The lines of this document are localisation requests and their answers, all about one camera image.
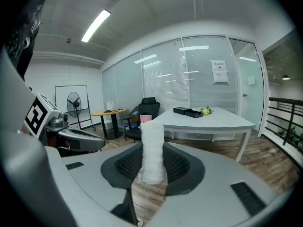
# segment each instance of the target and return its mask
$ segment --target flower bouquet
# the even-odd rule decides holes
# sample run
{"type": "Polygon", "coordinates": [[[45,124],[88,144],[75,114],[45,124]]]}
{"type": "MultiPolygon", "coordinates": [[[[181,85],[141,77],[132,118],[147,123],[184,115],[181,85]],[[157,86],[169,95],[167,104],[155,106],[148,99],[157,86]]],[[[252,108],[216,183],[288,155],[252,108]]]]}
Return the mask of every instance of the flower bouquet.
{"type": "Polygon", "coordinates": [[[208,106],[207,108],[201,107],[201,108],[200,108],[200,112],[202,112],[203,115],[209,115],[209,114],[212,114],[212,113],[213,113],[213,111],[212,111],[212,109],[210,108],[210,106],[208,106]]]}

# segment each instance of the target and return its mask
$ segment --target pink bag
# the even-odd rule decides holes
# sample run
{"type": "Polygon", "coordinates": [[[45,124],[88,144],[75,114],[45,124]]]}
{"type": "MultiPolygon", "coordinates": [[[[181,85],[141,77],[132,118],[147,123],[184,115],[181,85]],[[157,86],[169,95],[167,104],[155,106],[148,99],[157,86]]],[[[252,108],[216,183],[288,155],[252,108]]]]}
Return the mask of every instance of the pink bag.
{"type": "Polygon", "coordinates": [[[152,116],[151,115],[140,115],[140,122],[141,123],[145,123],[147,121],[152,120],[152,116]]]}

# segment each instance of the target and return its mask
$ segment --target glass door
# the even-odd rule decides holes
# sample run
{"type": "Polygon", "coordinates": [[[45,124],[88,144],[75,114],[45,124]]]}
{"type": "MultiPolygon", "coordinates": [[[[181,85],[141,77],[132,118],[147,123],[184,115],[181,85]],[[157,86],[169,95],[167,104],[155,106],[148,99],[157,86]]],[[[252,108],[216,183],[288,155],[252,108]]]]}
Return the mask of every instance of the glass door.
{"type": "Polygon", "coordinates": [[[263,114],[264,86],[262,68],[254,44],[230,39],[242,80],[241,117],[256,125],[258,133],[263,114]]]}

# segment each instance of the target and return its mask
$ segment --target round wooden table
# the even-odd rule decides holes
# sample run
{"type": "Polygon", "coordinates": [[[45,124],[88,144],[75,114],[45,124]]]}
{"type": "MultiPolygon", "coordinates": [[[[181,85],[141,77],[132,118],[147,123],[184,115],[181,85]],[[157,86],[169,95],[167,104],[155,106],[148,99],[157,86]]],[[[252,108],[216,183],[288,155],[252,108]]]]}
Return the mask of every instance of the round wooden table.
{"type": "Polygon", "coordinates": [[[120,114],[122,112],[125,112],[126,109],[125,108],[123,108],[123,109],[113,109],[109,113],[105,113],[104,111],[106,111],[106,110],[97,111],[97,112],[94,112],[94,113],[90,114],[91,116],[100,116],[101,122],[102,122],[103,132],[104,132],[104,138],[107,139],[107,140],[114,140],[114,139],[117,139],[117,138],[121,137],[123,133],[121,131],[119,131],[119,129],[118,129],[116,114],[117,113],[120,114]],[[106,132],[103,116],[108,116],[108,115],[110,115],[112,117],[112,124],[113,124],[114,132],[106,132]]]}

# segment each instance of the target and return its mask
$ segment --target ceiling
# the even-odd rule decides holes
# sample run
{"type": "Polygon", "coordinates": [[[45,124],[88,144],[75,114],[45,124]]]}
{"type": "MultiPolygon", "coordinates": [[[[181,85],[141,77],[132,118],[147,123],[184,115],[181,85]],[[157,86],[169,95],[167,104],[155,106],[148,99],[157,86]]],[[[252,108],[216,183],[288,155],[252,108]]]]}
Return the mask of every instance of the ceiling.
{"type": "Polygon", "coordinates": [[[287,74],[291,79],[303,79],[303,50],[300,36],[291,33],[288,39],[264,54],[270,81],[281,82],[287,74]]]}
{"type": "Polygon", "coordinates": [[[106,61],[123,37],[151,21],[215,17],[254,27],[272,8],[268,0],[46,0],[35,51],[63,52],[106,61]],[[88,43],[84,33],[103,10],[111,16],[88,43]]]}

